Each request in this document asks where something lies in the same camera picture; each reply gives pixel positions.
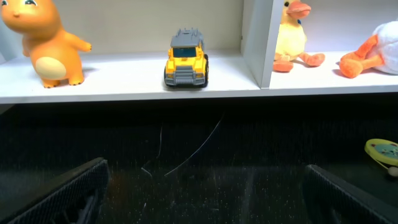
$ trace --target ribbed black pad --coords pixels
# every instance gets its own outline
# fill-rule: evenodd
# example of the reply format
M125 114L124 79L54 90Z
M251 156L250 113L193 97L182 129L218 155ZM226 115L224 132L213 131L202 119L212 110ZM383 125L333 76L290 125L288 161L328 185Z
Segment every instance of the ribbed black pad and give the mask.
M398 208L315 165L305 168L303 196L313 223L398 223Z
M108 182L107 161L92 160L0 205L0 223L95 223Z

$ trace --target toy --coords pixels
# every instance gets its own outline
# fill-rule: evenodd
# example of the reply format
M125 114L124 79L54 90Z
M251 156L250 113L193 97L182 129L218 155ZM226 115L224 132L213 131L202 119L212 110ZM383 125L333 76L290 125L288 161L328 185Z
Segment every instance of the toy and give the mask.
M172 38L169 59L164 69L167 86L193 85L206 87L209 63L199 30L179 30Z
M340 70L344 76L355 78L363 70L375 68L398 75L398 21L380 25L357 51L343 56Z
M383 139L366 142L365 151L393 177L398 177L398 144Z
M23 35L23 54L30 57L44 87L65 79L70 85L83 83L78 50L89 52L91 44L63 29L52 0L2 0L1 8L8 28Z
M274 57L274 70L289 72L293 69L292 60L301 58L307 65L317 67L325 61L324 54L309 55L304 52L307 36L301 21L310 14L311 7L300 0L286 0L279 26L279 34Z

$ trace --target gray truck roof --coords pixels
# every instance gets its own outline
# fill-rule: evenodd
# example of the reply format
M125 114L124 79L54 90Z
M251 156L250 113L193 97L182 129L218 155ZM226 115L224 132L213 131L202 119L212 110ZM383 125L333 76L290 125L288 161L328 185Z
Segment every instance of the gray truck roof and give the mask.
M180 29L177 34L173 36L171 47L196 47L201 41L203 45L203 35L198 29Z

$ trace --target glossy black tabletop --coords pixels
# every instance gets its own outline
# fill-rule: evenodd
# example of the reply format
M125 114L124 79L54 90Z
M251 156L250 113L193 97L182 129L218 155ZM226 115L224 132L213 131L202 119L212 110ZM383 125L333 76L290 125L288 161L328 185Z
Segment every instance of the glossy black tabletop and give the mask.
M98 223L309 223L316 164L398 207L364 152L398 142L395 95L17 105L0 116L0 201L96 157L111 172Z

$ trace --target toy car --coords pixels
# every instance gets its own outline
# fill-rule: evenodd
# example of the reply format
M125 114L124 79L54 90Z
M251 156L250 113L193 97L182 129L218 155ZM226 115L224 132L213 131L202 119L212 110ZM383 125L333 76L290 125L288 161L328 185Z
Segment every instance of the toy car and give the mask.
M165 84L206 87L209 63L204 48L203 36L198 29L180 29L172 38L169 59L164 70Z

